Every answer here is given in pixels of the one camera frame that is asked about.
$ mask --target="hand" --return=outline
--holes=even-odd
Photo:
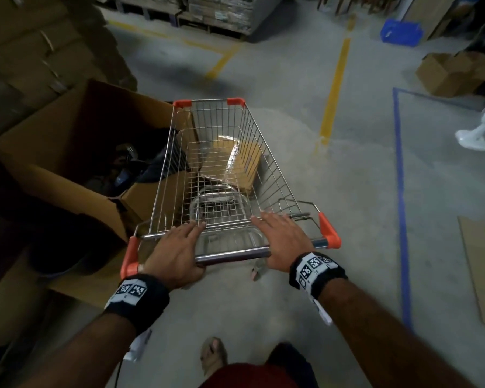
[[[272,255],[267,259],[268,267],[289,272],[295,259],[301,254],[314,251],[312,242],[289,215],[261,212],[262,220],[255,216],[251,222],[266,236]]]
[[[206,224],[196,222],[171,228],[144,264],[144,274],[155,276],[169,291],[197,282],[205,268],[196,266],[194,247]]]

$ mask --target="foot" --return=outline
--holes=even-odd
[[[206,378],[212,376],[218,369],[228,365],[228,354],[221,339],[211,337],[201,346],[201,367]]]

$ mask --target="cable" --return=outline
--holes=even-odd
[[[113,386],[114,388],[117,388],[118,384],[118,376],[120,376],[120,368],[122,367],[122,361],[124,359],[121,359],[120,362],[118,363],[118,368],[117,368],[117,377],[115,377],[115,385]]]

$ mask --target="blue plastic crate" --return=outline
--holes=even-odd
[[[420,23],[399,22],[388,19],[381,30],[381,40],[403,46],[417,46],[424,36]]]

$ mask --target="gray floor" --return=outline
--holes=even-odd
[[[115,19],[160,35],[111,26],[139,91],[162,100],[244,97],[291,189],[316,202],[343,239],[330,255],[351,280],[400,316],[397,183],[392,88],[424,92],[414,71],[430,51],[466,43],[437,39],[416,48],[383,44],[381,16],[359,11],[328,148],[318,133],[347,16],[316,0],[288,1],[243,43],[215,81],[203,76],[221,55],[183,39],[230,49],[237,42],[138,16]],[[462,103],[481,109],[482,101]],[[485,387],[485,325],[470,280],[457,215],[485,219],[485,153],[461,149],[453,133],[470,129],[478,113],[400,96],[414,328],[449,362]],[[155,323],[140,362],[125,364],[119,387],[196,387],[200,346],[223,339],[230,362],[265,361],[290,340],[313,364],[320,386],[369,386],[336,327],[327,327],[285,274],[249,280],[251,263],[210,268],[191,289],[175,291]],[[74,304],[39,354],[56,347],[97,310]]]

